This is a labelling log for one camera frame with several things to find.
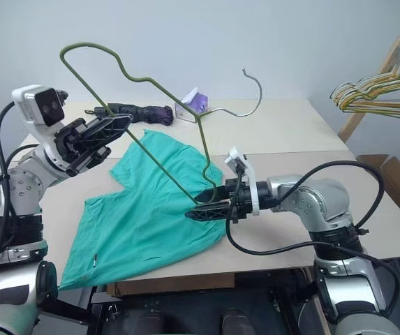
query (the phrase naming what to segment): teal shirt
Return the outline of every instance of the teal shirt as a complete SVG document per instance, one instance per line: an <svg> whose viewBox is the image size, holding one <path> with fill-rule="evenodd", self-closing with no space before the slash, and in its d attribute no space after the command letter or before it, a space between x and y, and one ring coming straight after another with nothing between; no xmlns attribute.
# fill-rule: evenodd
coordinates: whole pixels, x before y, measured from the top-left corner
<svg viewBox="0 0 400 335"><path fill-rule="evenodd" d="M211 187L202 178L206 160L197 149L156 131L145 131L141 142L192 195ZM223 220L198 222L184 216L192 200L136 143L110 173L125 190L85 201L60 290L164 267L209 248L225 234ZM221 185L215 165L207 176Z"/></svg>

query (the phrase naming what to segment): green wire hanger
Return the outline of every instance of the green wire hanger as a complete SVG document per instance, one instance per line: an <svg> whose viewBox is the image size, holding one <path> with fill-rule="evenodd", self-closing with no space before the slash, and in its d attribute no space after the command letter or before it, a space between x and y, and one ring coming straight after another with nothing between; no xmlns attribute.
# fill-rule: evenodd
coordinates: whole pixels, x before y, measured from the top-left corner
<svg viewBox="0 0 400 335"><path fill-rule="evenodd" d="M114 52L113 50L104 47L103 45L100 44L96 44L96 43L90 43L90 42L81 42L81 43L74 43L71 45L67 45L65 46L61 51L60 51L60 60L63 62L63 64L65 64L65 66L68 68L68 70L74 74L74 76L83 84L83 86L85 86L85 88L94 96L94 98L96 98L96 100L105 108L105 111L111 116L111 117L115 117L116 114L110 109L110 107L108 107L108 105L106 103L103 102L103 100L101 99L101 97L88 85L88 83L77 73L76 70L74 70L74 68L67 62L67 60L65 59L65 55L67 52L77 49L79 47L92 47L94 49L98 49L98 50L102 50L104 52L107 52L108 54L111 54L117 61L117 64L119 65L119 68L121 69L121 72L124 74L124 76L128 79L131 80L132 82L150 82L152 85L154 85L157 89L159 89L160 91L162 91L166 96L168 96L170 99L172 99L174 102L176 102L177 104L179 104L180 106L182 106L185 110L187 110L187 112L189 112L190 114L193 115L193 117L195 118L195 120L198 123L198 128L200 130L200 135L201 135L201 141L202 141L202 145L203 148L205 150L205 156L206 156L206 165L203 168L202 171L202 177L207 180L212 187L214 188L214 192L212 195L212 198L210 200L210 202L213 202L214 199L216 198L216 184L215 182L210 179L207 175L206 175L206 171L208 169L208 167L211 164L211 159L209 157L209 151L207 150L207 145L206 145L206 139L205 139L205 134L203 132L202 129L202 123L201 123L201 118L205 115L211 114L212 112L216 112L218 110L223 110L227 113L230 113L234 116L238 116L238 117L245 117L248 116L250 114L252 114L253 112L255 112L255 110L257 110L261 100L262 100L262 86L260 85L259 81L251 76L248 75L246 73L246 71L243 69L243 74L248 77L251 78L252 80L254 80L259 88L259 98L258 98L258 102L256 107L249 113L246 114L235 114L234 112L231 112L229 110L226 110L224 108L216 108L215 110L210 110L208 112L202 113L202 114L197 114L194 111L192 111L192 109L185 105L184 103L182 103L180 100L178 100L173 94L171 94L167 89L165 89L164 87L162 87L156 80L150 78L150 77L141 77L141 78L136 78L136 77L132 77L131 75L129 75L127 73L127 71L124 68L124 65L122 63L121 58L119 57L119 55ZM157 164L157 166L162 169L162 171L167 175L167 177L169 177L178 187L179 189L185 194L187 195L187 197L189 197L195 204L198 204L198 202L195 200L195 198L182 186L178 183L178 181L158 162L158 160L151 154L150 151L147 150L147 148L136 138L136 136L134 136L134 134L132 134L132 132L130 132L130 129L126 130L127 134L130 135L130 137L136 142L136 144L139 145L139 147L144 150L144 152L153 160L153 162L155 162L155 164Z"/></svg>

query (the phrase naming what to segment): tabletop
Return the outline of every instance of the tabletop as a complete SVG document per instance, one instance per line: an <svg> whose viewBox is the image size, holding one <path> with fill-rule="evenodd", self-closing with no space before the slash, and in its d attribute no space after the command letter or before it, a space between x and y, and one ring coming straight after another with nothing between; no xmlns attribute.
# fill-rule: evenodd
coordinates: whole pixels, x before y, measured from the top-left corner
<svg viewBox="0 0 400 335"><path fill-rule="evenodd" d="M227 102L227 104L228 106L234 105L235 109L242 105L240 101L238 103ZM93 107L90 104L85 105L83 107L80 104L80 109ZM301 106L308 112L299 111ZM66 113L68 119L70 119L70 115L73 116L71 111L78 110L76 107L77 103L71 104L71 107L68 104ZM257 116L257 122L261 123L258 129L265 129L263 133L259 133L257 128L253 128L256 125L255 121L249 121L253 115L248 117L248 120L228 115L211 116L211 119L212 117L223 118L222 121L229 117L227 122L223 122L215 128L216 130L221 129L219 141L210 140L207 135L212 151L212 160L224 172L225 178L234 177L223 162L227 150L233 145L237 145L241 151L248 154L258 180L280 174L304 174L311 168L327 161L355 159L306 101L264 102L260 111L266 111L264 117ZM277 117L272 116L271 113L278 113L278 115ZM206 120L205 124L210 124L209 128L212 129L212 122L206 122ZM141 129L160 130L179 140L182 137L185 139L185 143L197 146L198 143L196 142L195 145L194 142L194 137L197 135L195 127L195 124L187 121L176 120L175 124L169 127L133 124L133 131L139 137ZM235 137L236 128L245 133L240 133ZM228 140L233 136L234 142ZM33 140L33 138L28 138L23 144ZM76 178L68 179L49 188L42 200L45 226L43 233L49 244L47 260L55 263L58 281L61 280L61 274L77 231L77 225L84 209L84 200L123 190L123 186L118 184L108 173L119 160L117 157L124 154L129 144L124 138L117 142L120 143L112 146L111 158ZM262 149L257 146L258 144L264 145ZM348 189L350 210L355 221L359 220L375 197L377 191L375 180L363 169L356 167L331 167L316 174L316 178L323 177L339 180ZM400 209L388 195L385 195L366 227L370 229L371 234L361 237L361 241L369 254L378 258L400 257ZM308 233L297 216L289 213L273 214L271 211L263 211L258 217L249 216L247 220L233 225L232 233L243 246L259 248L259 250L278 248L309 240ZM310 248L272 256L252 256L241 253L233 248L226 238L223 238L217 245L202 253L133 279L303 267L312 264L313 252Z"/></svg>
<svg viewBox="0 0 400 335"><path fill-rule="evenodd" d="M135 101L133 104L164 106L168 103ZM212 108L226 107L236 113L247 112L254 104L253 100L209 102ZM87 121L93 119L92 115L85 114L84 111L92 110L98 105L86 102L67 103L64 106L63 122L67 124L78 117L83 117ZM264 100L248 117L234 117L218 111L204 117L202 125L211 156L226 155L233 146L237 146L245 154L348 150L307 99ZM175 118L171 126L139 122L132 124L129 129L137 138L144 135L144 129L162 131L204 152L198 125L192 122ZM129 136L122 136L109 144L112 150L109 158L122 157L132 141ZM31 143L36 141L29 135L22 145Z"/></svg>

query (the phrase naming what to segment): white wall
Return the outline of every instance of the white wall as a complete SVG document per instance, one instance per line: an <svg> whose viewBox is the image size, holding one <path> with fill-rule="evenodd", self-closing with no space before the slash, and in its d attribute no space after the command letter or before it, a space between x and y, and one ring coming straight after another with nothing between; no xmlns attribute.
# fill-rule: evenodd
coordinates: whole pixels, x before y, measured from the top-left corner
<svg viewBox="0 0 400 335"><path fill-rule="evenodd" d="M177 96L198 85L210 98L253 98L240 69L266 99L310 98L338 130L347 115L328 99L342 82L376 73L400 35L400 1L0 0L0 110L10 91L41 83L93 100L59 60L60 49L93 41L116 50L131 75L156 78ZM162 96L125 80L95 50L68 55L107 100ZM11 113L6 154L26 135ZM400 121L367 116L348 142L356 153L400 158Z"/></svg>

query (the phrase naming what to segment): hanger hook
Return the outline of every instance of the hanger hook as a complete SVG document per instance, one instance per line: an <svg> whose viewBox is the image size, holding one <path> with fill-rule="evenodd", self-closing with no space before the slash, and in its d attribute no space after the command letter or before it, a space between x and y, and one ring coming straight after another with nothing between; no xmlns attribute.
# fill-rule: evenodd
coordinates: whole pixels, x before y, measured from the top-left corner
<svg viewBox="0 0 400 335"><path fill-rule="evenodd" d="M211 114L211 113L213 113L213 112L217 112L217 111L219 111L219 110L223 110L224 112L227 112L227 113L229 113L229 114L231 114L231 115L234 115L235 117L247 117L247 116L253 114L253 113L258 109L258 106L259 106L260 103L262 102L262 97L263 97L262 85L261 85L261 83L258 81L258 79L257 79L256 77L254 77L253 75L249 75L248 73L246 73L246 69L245 69L245 68L242 69L242 72L243 72L243 75L244 75L245 77L254 80L255 83L256 83L257 86L258 86L258 100L257 100L257 104L255 105L255 107L253 108L253 110L251 110L250 112L247 112L246 114L237 114L237 113L234 113L232 110L227 110L227 109L225 109L225 108L215 108L215 109L210 110L210 111L208 111L208 112L206 112L206 113L202 113L201 116L208 115L208 114Z"/></svg>

